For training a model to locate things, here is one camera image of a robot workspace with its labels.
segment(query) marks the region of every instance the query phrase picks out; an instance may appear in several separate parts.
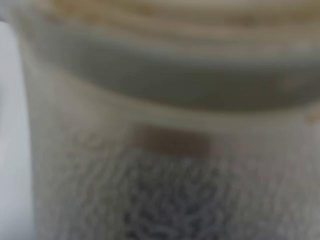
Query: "textured surface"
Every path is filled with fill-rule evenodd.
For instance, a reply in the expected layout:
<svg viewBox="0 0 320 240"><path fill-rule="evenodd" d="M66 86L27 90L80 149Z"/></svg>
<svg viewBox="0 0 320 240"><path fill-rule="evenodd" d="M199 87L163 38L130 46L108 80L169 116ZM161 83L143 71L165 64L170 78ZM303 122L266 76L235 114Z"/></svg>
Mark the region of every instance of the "textured surface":
<svg viewBox="0 0 320 240"><path fill-rule="evenodd" d="M144 128L103 89L38 61L21 43L39 240L320 239L316 123L189 129L189 144L205 136L206 153L172 153L184 140L169 136L182 133L153 125L159 115L147 113ZM155 141L162 128L169 133Z"/></svg>

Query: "white background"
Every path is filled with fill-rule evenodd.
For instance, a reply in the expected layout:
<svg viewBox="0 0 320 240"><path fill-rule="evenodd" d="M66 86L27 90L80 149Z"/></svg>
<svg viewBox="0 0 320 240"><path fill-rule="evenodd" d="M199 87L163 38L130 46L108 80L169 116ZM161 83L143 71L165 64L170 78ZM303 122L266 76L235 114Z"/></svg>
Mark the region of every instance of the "white background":
<svg viewBox="0 0 320 240"><path fill-rule="evenodd" d="M30 239L28 125L17 42L10 27L0 22L0 240Z"/></svg>

